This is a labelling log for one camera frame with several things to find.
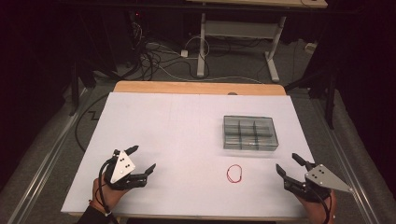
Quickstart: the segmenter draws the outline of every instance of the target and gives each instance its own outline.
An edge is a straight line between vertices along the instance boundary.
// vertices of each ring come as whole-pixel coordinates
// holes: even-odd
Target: gray carpet
[[[230,53],[227,53],[228,50],[211,48],[211,54],[206,58],[210,75],[208,78],[239,76],[257,79],[262,83],[271,83],[262,57],[262,48],[268,48],[269,43],[261,42],[259,46],[260,48],[233,49]],[[304,52],[303,47],[302,41],[278,47],[275,60],[281,85],[292,82],[304,72],[310,55]],[[164,61],[175,58],[175,55],[161,53],[161,57]],[[195,72],[195,61],[188,62],[191,64],[191,71]],[[166,68],[166,71],[172,76],[192,79],[189,70],[186,63],[177,63]],[[153,76],[153,80],[182,81],[170,77],[169,74],[159,70]],[[86,99],[86,103],[83,105],[84,110],[95,100],[112,91],[115,85],[114,81],[101,77],[98,77],[97,81],[97,86],[84,94]],[[211,82],[252,83],[252,81],[243,78],[216,79]],[[375,169],[375,165],[367,155],[339,95],[335,98],[334,131],[329,130],[323,122],[323,116],[320,114],[322,112],[320,100],[309,99],[306,90],[294,90],[290,92],[290,95],[315,160],[326,164],[344,180],[347,180],[353,173],[359,179],[359,183],[364,189],[364,195],[368,199],[368,204],[362,204],[351,194],[337,192],[337,223],[396,223],[395,202],[385,182]],[[105,99],[94,104],[78,124],[77,136],[84,148],[89,144],[97,123],[96,119],[100,116],[104,103]],[[58,136],[69,121],[70,109],[71,104],[68,101],[36,138],[21,161],[21,165],[0,193],[0,223],[7,223],[11,218],[41,162],[51,152]],[[94,118],[90,111],[96,112]],[[338,159],[337,144],[342,146],[342,150],[345,151],[344,156],[352,170],[343,168],[344,161]],[[54,163],[53,169],[50,170],[50,176],[45,180],[43,189],[39,192],[36,201],[32,201],[32,209],[26,211],[25,221],[20,223],[74,223],[78,220],[76,217],[62,214],[60,210],[82,156],[83,151],[78,145],[75,126],[73,126],[60,147],[59,158]]]

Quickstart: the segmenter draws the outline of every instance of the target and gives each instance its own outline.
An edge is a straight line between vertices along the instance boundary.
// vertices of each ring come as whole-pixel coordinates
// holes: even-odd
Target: white desk
[[[200,86],[181,85],[185,89]],[[249,86],[265,89],[266,85]],[[278,149],[274,153],[224,150],[224,115],[273,118]],[[304,167],[291,158],[291,153],[313,160],[289,96],[111,93],[62,212],[84,212],[101,165],[114,149],[134,145],[140,146],[131,156],[138,173],[153,163],[157,167],[144,188],[132,189],[121,199],[113,211],[118,216],[235,220],[291,220],[305,216],[276,173],[279,163],[288,175],[303,181]],[[233,164],[243,169],[242,181],[237,184],[230,183],[226,176]]]
[[[189,0],[203,4],[242,4],[269,7],[308,7],[308,8],[325,8],[327,3],[325,0]],[[201,42],[200,55],[198,57],[197,76],[205,75],[205,36],[206,35],[224,35],[239,36],[252,38],[272,39],[272,46],[269,51],[265,51],[265,61],[273,82],[279,81],[277,74],[274,55],[277,43],[282,34],[286,17],[281,17],[279,23],[258,23],[258,22],[239,22],[239,21],[207,21],[206,14],[202,14],[201,18]]]

